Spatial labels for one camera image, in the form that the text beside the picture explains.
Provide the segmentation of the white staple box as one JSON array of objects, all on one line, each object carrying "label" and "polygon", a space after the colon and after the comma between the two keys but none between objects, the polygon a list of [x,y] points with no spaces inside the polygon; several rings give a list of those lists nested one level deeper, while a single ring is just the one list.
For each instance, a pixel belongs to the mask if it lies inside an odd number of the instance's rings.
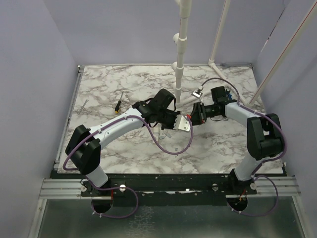
[{"label": "white staple box", "polygon": [[164,131],[160,127],[155,128],[155,135],[158,140],[162,140],[166,137]]}]

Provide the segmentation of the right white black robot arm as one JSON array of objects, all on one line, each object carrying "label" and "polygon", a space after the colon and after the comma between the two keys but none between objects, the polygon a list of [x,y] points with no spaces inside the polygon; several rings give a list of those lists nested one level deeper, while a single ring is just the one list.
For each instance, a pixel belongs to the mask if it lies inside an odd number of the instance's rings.
[{"label": "right white black robot arm", "polygon": [[262,164],[275,160],[285,152],[286,142],[278,115],[257,113],[232,99],[229,94],[223,86],[211,89],[213,104],[194,103],[190,117],[192,125],[201,125],[208,118],[222,116],[246,127],[248,152],[233,170],[235,177],[227,182],[228,190],[238,194],[245,189],[244,181],[251,180]]}]

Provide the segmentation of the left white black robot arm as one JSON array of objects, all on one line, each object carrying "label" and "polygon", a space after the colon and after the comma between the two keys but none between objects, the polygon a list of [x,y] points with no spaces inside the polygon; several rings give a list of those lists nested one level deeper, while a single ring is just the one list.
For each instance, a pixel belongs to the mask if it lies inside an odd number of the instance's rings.
[{"label": "left white black robot arm", "polygon": [[107,194],[109,183],[100,165],[101,151],[117,138],[151,123],[173,129],[180,112],[169,110],[171,103],[176,104],[176,98],[161,89],[154,97],[135,102],[126,112],[108,122],[91,128],[76,127],[65,150],[66,159],[93,183],[92,190],[97,195]]}]

